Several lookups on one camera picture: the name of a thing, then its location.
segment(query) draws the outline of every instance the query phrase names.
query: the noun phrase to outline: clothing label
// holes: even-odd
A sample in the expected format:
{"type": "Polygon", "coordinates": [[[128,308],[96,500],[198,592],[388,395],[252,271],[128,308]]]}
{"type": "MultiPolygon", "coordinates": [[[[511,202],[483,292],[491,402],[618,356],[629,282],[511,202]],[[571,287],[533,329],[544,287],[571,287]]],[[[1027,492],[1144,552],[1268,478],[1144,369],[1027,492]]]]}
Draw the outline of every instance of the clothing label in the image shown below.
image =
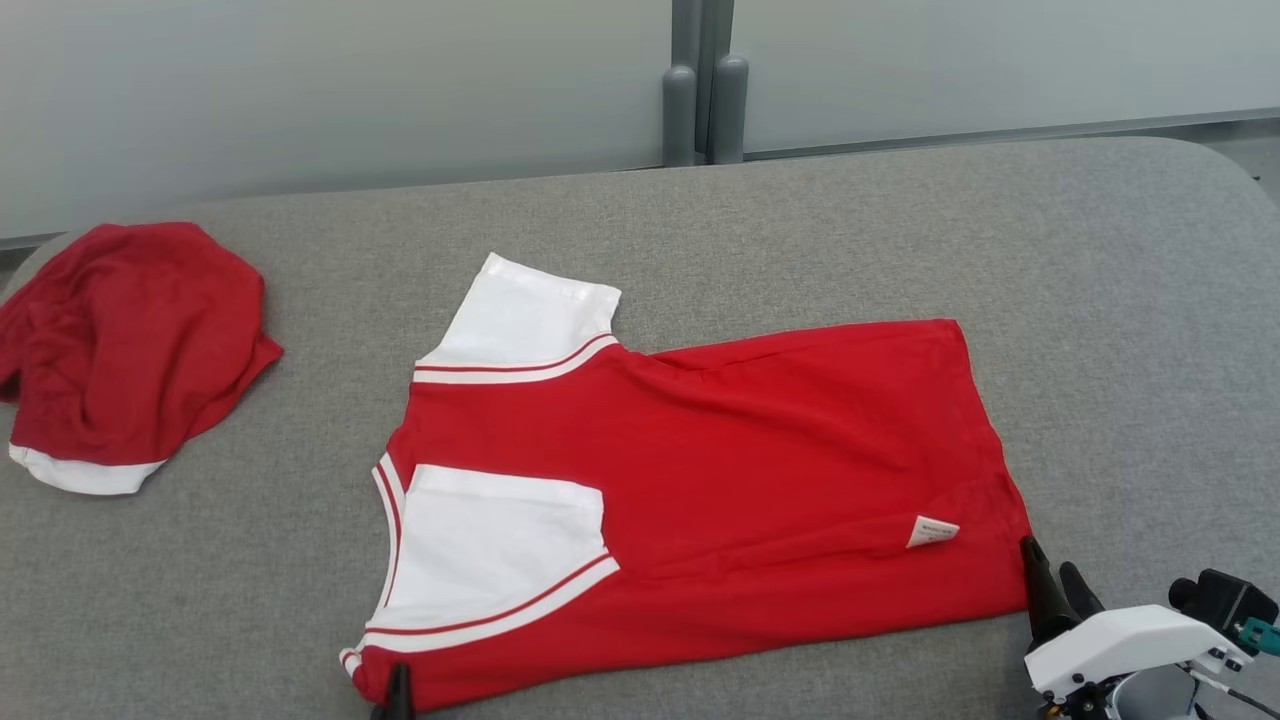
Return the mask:
{"type": "Polygon", "coordinates": [[[948,541],[956,537],[956,533],[959,532],[960,525],[952,525],[951,523],[943,523],[942,520],[916,515],[915,527],[911,528],[911,539],[906,541],[906,547],[948,541]]]}

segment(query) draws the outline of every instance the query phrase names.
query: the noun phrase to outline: robotic arm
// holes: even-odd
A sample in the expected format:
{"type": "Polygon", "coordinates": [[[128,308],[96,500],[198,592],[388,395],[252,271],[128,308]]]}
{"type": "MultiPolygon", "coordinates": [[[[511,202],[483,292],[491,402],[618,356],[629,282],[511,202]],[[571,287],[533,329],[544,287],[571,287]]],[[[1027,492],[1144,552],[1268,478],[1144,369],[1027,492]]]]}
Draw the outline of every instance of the robotic arm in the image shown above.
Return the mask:
{"type": "Polygon", "coordinates": [[[1046,702],[1038,717],[1207,719],[1194,702],[1202,683],[1280,717],[1210,676],[1242,671],[1260,651],[1280,655],[1280,609],[1258,588],[1204,570],[1172,584],[1174,610],[1105,610],[1075,565],[1062,564],[1060,589],[1034,538],[1023,539],[1021,553],[1032,626],[1024,661],[1046,702]]]}

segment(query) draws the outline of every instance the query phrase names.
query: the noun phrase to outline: red fabric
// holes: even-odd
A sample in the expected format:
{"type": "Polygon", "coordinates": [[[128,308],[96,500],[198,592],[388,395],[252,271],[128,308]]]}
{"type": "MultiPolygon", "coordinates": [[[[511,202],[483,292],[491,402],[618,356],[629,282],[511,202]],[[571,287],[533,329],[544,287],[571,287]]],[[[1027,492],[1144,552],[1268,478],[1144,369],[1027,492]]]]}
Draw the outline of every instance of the red fabric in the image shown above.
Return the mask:
{"type": "Polygon", "coordinates": [[[389,454],[602,491],[621,570],[525,626],[394,662],[417,710],[567,675],[726,657],[1025,607],[1030,533],[951,320],[800,331],[541,382],[412,386],[389,454]],[[954,523],[906,548],[918,515],[954,523]]]}
{"type": "Polygon", "coordinates": [[[165,460],[280,357],[262,292],[195,224],[93,228],[0,307],[10,442],[99,465],[165,460]]]}

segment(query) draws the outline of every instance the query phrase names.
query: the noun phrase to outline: gray table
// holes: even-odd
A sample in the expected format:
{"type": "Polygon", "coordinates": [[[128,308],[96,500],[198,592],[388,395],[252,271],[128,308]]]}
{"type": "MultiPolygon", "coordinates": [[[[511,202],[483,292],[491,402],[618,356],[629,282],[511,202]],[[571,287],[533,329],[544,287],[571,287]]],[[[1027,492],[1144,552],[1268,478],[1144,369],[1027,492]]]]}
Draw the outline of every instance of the gray table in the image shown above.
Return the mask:
{"type": "MultiPolygon", "coordinates": [[[[385,569],[369,469],[490,250],[622,288],[635,350],[957,318],[1042,542],[1105,602],[1162,601],[1210,565],[1280,594],[1280,211],[1197,146],[934,149],[140,219],[198,222],[256,265],[285,356],[137,496],[0,466],[0,717],[364,717],[337,651],[385,569]]],[[[439,716],[1025,717],[1027,639],[1007,616],[439,716]]],[[[1242,688],[1280,702],[1276,676],[1263,660],[1242,688]]]]}

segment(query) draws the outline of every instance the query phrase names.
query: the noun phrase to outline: white wall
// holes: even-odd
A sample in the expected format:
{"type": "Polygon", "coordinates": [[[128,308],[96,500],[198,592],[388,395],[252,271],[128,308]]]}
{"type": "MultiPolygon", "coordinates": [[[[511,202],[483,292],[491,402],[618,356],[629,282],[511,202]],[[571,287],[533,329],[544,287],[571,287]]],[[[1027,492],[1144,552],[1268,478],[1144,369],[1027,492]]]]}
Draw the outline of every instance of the white wall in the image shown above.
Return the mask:
{"type": "Polygon", "coordinates": [[[669,29],[632,0],[9,0],[0,237],[660,164],[669,29]]]}
{"type": "Polygon", "coordinates": [[[737,0],[748,152],[1280,106],[1276,0],[737,0]]]}

